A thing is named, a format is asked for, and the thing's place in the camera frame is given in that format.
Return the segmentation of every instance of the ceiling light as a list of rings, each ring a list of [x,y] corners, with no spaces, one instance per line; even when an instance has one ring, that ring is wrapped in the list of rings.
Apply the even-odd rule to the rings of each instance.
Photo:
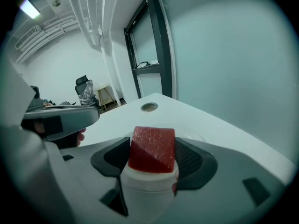
[[[35,18],[39,15],[39,11],[28,0],[24,0],[20,5],[20,9],[27,13],[31,18]]]

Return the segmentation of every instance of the round hole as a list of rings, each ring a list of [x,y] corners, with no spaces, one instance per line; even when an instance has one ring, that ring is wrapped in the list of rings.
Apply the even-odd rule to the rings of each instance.
[[[60,0],[54,0],[54,1],[52,2],[52,6],[53,6],[53,7],[58,7],[60,4],[61,4],[61,1],[60,1]]]
[[[151,103],[146,103],[143,106],[141,106],[141,110],[143,112],[152,112],[157,108],[158,108],[158,104],[152,103],[152,102]]]

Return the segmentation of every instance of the air vent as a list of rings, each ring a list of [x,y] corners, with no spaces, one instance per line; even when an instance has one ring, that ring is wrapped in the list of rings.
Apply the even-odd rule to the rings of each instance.
[[[30,41],[33,37],[35,37],[40,31],[41,28],[39,26],[34,26],[21,37],[21,39],[14,45],[14,47],[17,50],[21,49],[28,41]]]

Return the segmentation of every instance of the raw tuna cube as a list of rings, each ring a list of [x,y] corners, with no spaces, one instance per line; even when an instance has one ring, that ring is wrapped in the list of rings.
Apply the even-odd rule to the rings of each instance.
[[[136,126],[129,167],[148,173],[171,173],[174,169],[174,139],[174,129]]]

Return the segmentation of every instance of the person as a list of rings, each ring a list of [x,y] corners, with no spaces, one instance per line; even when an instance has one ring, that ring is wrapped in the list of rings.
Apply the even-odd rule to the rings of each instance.
[[[43,100],[43,105],[44,106],[53,106],[53,104],[49,103],[49,101],[47,99]]]

